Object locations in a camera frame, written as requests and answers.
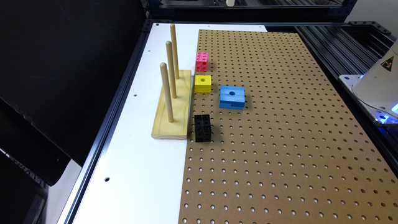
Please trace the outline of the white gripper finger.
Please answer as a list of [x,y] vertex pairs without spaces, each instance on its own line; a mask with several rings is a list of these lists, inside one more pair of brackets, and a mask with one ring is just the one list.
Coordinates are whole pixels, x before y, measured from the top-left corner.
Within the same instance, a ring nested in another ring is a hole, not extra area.
[[226,0],[227,6],[234,6],[234,0]]

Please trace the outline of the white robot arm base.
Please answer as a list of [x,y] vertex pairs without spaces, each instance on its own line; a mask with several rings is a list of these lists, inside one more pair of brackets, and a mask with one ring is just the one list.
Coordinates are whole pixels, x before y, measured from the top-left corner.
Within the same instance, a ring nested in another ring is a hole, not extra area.
[[397,124],[397,43],[363,75],[341,75],[375,123]]

